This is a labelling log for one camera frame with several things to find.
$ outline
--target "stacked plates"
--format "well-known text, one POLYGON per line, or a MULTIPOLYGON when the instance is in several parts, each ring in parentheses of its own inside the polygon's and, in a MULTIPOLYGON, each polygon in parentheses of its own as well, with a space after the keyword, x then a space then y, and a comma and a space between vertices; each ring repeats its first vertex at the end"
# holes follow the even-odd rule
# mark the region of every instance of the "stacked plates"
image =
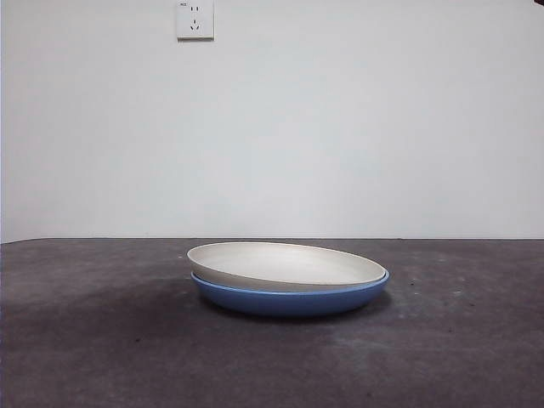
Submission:
POLYGON ((254 315, 328 315, 358 308, 389 278, 379 264, 316 246, 224 242, 187 253, 201 294, 254 315))

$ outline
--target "gray table surface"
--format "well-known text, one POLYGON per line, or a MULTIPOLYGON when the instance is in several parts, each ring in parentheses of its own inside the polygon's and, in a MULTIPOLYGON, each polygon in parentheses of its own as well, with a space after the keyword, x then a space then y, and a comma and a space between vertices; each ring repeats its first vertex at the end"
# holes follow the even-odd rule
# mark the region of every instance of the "gray table surface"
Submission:
POLYGON ((391 273, 303 320, 201 299, 185 254, 217 241, 2 245, 2 407, 544 406, 544 241, 272 240, 391 273))

